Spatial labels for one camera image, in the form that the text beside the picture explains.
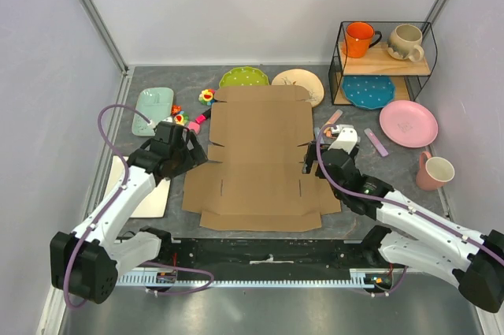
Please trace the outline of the brown cardboard box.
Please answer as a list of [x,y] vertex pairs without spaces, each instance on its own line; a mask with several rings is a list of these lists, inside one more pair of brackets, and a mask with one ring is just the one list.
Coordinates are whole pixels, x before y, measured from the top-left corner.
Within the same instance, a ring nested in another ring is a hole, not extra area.
[[208,161],[184,179],[182,208],[207,229],[305,232],[341,211],[330,185],[302,166],[313,140],[309,92],[295,85],[221,87]]

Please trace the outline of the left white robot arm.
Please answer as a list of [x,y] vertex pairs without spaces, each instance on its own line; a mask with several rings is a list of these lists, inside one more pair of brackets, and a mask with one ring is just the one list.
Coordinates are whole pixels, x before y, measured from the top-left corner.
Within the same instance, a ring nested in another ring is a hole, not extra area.
[[196,133],[182,125],[161,122],[154,136],[122,158],[119,181],[94,211],[70,233],[58,232],[50,241],[50,278],[65,300],[77,296],[103,303],[117,280],[144,263],[166,266],[172,260],[171,236],[144,229],[121,243],[121,229],[139,204],[162,181],[206,163]]

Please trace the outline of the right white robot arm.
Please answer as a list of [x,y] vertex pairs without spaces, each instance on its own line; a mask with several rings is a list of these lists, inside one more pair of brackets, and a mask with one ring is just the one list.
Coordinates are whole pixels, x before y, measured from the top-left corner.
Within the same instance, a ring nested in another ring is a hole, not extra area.
[[303,171],[331,186],[352,212],[377,221],[362,241],[362,261],[412,267],[458,289],[479,309],[497,313],[503,305],[503,235],[468,229],[423,208],[388,183],[360,173],[356,153],[312,141]]

